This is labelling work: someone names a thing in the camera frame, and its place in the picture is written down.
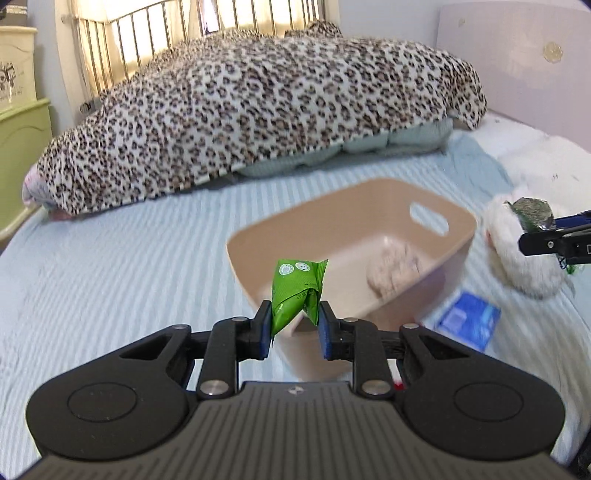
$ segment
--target light blue pillow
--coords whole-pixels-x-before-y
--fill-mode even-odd
[[[270,177],[289,173],[296,167],[314,167],[337,156],[339,153],[362,154],[377,152],[389,157],[394,155],[418,155],[443,147],[452,134],[453,120],[417,125],[395,132],[386,132],[372,137],[357,138],[324,150],[302,155],[289,155],[274,160],[262,161],[242,168],[237,173],[247,177]]]

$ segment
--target bed headboard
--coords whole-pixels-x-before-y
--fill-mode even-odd
[[[591,12],[507,1],[448,5],[437,47],[474,65],[490,110],[591,151]]]

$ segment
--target basket handle hole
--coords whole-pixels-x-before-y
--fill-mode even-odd
[[[446,236],[449,232],[446,218],[441,213],[434,212],[420,203],[413,202],[411,204],[410,216],[415,223],[439,236]]]

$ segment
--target white plush toy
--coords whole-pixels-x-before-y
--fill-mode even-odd
[[[558,293],[567,273],[560,267],[556,255],[526,257],[519,251],[518,241],[524,232],[517,215],[505,202],[514,203],[522,197],[539,198],[529,193],[526,187],[493,198],[483,214],[484,227],[508,280],[526,295],[543,299]],[[550,205],[550,208],[555,218],[564,216],[564,209],[560,206]]]

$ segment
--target blue package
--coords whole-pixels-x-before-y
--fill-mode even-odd
[[[465,291],[452,308],[441,317],[436,330],[474,350],[483,352],[495,331],[500,316],[499,308]]]

